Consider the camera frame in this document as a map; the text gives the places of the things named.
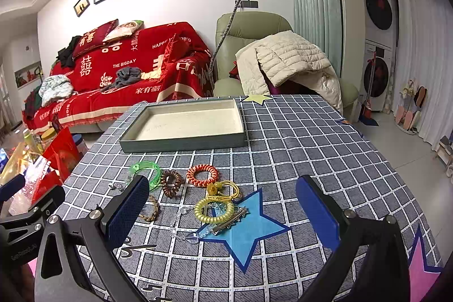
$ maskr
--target wall socket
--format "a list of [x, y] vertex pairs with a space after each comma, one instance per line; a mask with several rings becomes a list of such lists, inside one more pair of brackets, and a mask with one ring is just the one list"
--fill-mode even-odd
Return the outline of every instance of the wall socket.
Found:
[[258, 8], [258, 1], [241, 1], [240, 8]]

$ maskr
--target white curtain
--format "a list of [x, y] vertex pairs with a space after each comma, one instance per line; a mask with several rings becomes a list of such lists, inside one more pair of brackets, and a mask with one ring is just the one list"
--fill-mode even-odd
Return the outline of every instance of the white curtain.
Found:
[[399, 48], [392, 110], [399, 93], [415, 78], [428, 96], [418, 123], [419, 136], [437, 148], [453, 129], [453, 8], [448, 0], [398, 0]]

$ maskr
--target green bracelet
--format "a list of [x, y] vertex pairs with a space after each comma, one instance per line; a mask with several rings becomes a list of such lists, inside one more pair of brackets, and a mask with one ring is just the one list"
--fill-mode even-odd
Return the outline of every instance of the green bracelet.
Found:
[[156, 171], [154, 178], [149, 180], [149, 190], [152, 191], [160, 183], [160, 167], [153, 162], [138, 162], [131, 166], [129, 168], [129, 172], [131, 174], [128, 176], [128, 185], [132, 181], [136, 173], [144, 169], [154, 169]]

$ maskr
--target floor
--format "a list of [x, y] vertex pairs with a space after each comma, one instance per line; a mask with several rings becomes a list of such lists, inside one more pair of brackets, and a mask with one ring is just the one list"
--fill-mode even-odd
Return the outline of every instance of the floor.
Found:
[[445, 164], [434, 158], [431, 145], [395, 126], [392, 114], [374, 113], [379, 126], [355, 127], [384, 155], [403, 178], [430, 224], [442, 260], [453, 250], [453, 184], [445, 175]]

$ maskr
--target blue checkered tablecloth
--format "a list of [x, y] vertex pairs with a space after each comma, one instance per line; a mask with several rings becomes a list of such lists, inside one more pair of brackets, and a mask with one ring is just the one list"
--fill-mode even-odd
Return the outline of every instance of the blue checkered tablecloth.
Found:
[[[122, 247], [115, 250], [128, 276], [149, 300], [296, 301], [331, 253], [321, 245], [296, 199], [295, 181], [303, 174], [311, 175], [343, 209], [354, 209], [371, 219], [395, 216], [407, 254], [420, 225], [428, 264], [442, 265], [430, 226], [409, 188], [366, 138], [354, 127], [339, 123], [342, 116], [321, 97], [274, 96], [262, 106], [243, 100], [236, 98], [247, 146], [166, 153], [123, 153], [119, 138], [145, 106], [155, 103], [132, 106], [93, 144], [67, 179], [66, 199], [57, 213], [74, 219], [85, 217], [97, 204], [105, 206], [119, 193], [108, 184], [124, 183], [128, 168], [140, 160], [174, 169], [183, 177], [191, 166], [208, 163], [218, 168], [222, 179], [234, 181], [244, 195], [262, 189], [264, 214], [291, 228], [259, 241], [243, 273], [224, 245], [192, 245], [171, 237], [170, 225], [178, 209], [204, 197], [204, 188], [185, 183], [173, 199], [156, 188], [153, 195], [160, 203], [159, 216], [151, 224], [137, 219], [128, 246], [153, 243], [157, 247], [134, 250], [129, 258], [120, 257]], [[201, 224], [189, 211], [176, 225], [180, 234], [186, 234]], [[107, 298], [87, 250], [80, 247], [79, 252], [96, 293]], [[361, 247], [340, 295], [350, 290], [365, 252], [366, 247]]]

